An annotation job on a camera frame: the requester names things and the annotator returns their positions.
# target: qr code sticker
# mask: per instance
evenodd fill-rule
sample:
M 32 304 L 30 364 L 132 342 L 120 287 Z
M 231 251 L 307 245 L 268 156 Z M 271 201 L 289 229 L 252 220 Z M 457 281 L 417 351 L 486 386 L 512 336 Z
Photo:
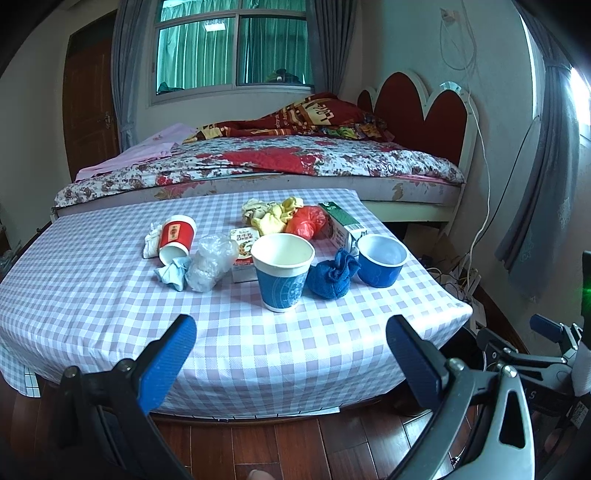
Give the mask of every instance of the qr code sticker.
M 583 424 L 588 412 L 589 409 L 583 405 L 582 402 L 577 403 L 577 406 L 574 408 L 573 414 L 570 418 L 570 421 L 575 427 L 577 427 L 577 429 L 581 428 L 581 425 Z

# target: small food box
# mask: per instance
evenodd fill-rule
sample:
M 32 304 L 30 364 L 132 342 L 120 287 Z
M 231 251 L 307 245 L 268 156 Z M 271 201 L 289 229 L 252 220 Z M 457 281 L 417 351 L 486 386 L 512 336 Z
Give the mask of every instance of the small food box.
M 323 228 L 327 238 L 336 248 L 342 247 L 351 255 L 359 255 L 357 240 L 366 235 L 368 230 L 335 202 L 323 202 L 319 205 L 329 215 L 329 221 Z
M 232 280 L 234 283 L 256 280 L 251 248 L 259 236 L 258 230 L 251 226 L 230 230 L 230 238 L 238 243 L 238 258 L 232 266 Z

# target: green milk carton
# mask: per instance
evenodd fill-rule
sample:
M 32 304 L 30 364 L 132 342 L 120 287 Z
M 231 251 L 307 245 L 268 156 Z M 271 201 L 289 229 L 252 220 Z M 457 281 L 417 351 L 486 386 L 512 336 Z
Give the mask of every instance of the green milk carton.
M 335 202 L 319 203 L 328 214 L 329 221 L 323 231 L 336 248 L 344 248 L 351 255 L 359 255 L 357 240 L 367 235 L 368 230 Z

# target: door handle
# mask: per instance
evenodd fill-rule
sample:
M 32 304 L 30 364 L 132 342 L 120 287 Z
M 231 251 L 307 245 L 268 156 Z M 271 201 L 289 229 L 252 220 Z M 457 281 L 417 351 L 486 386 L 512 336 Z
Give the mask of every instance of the door handle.
M 105 112 L 101 118 L 97 120 L 98 123 L 104 122 L 105 128 L 109 130 L 111 128 L 111 114 L 109 112 Z

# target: white cable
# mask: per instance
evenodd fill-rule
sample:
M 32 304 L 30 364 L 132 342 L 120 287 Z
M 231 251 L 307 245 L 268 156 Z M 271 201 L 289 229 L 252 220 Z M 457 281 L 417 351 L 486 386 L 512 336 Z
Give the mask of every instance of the white cable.
M 468 36 L 470 37 L 470 40 L 472 41 L 472 46 L 473 46 L 473 55 L 472 55 L 472 58 L 470 59 L 470 62 L 466 61 L 465 51 L 464 52 L 460 51 L 460 47 L 457 46 L 457 43 L 454 41 L 445 22 L 443 20 L 441 20 L 441 23 L 445 27 L 447 34 L 453 43 L 453 46 L 456 48 L 457 52 L 463 57 L 464 62 L 465 62 L 465 66 L 464 66 L 463 70 L 466 73 L 466 83 L 468 85 L 468 107 L 472 111 L 472 115 L 473 115 L 474 119 L 476 120 L 476 129 L 478 130 L 478 136 L 480 137 L 480 144 L 482 145 L 482 158 L 484 158 L 484 163 L 486 166 L 486 179 L 488 182 L 488 193 L 486 195 L 486 217 L 484 219 L 484 222 L 482 223 L 482 226 L 480 227 L 480 229 L 477 231 L 476 235 L 474 236 L 474 240 L 472 241 L 472 244 L 470 245 L 470 250 L 469 250 L 468 268 L 467 268 L 467 273 L 466 273 L 466 288 L 469 290 L 470 289 L 470 270 L 472 269 L 472 252 L 474 250 L 474 245 L 476 244 L 476 241 L 478 240 L 479 235 L 484 230 L 484 228 L 488 222 L 488 217 L 491 214 L 491 171 L 488 166 L 488 160 L 486 159 L 486 149 L 484 146 L 484 139 L 482 138 L 482 132 L 480 131 L 480 125 L 478 124 L 478 120 L 476 119 L 476 112 L 474 111 L 474 108 L 473 108 L 472 103 L 470 101 L 472 98 L 472 87 L 470 85 L 470 73 L 468 72 L 468 68 L 470 68 L 472 63 L 474 66 L 476 65 L 476 39 L 475 39 L 474 33 L 472 31 L 472 25 L 470 24 L 470 19 L 468 18 L 468 13 L 466 11 L 466 5 L 464 4 L 464 0 L 462 0 L 462 10 L 463 10 L 464 16 L 466 18 L 466 29 L 468 31 Z M 441 56 L 443 58 L 443 48 L 441 48 Z

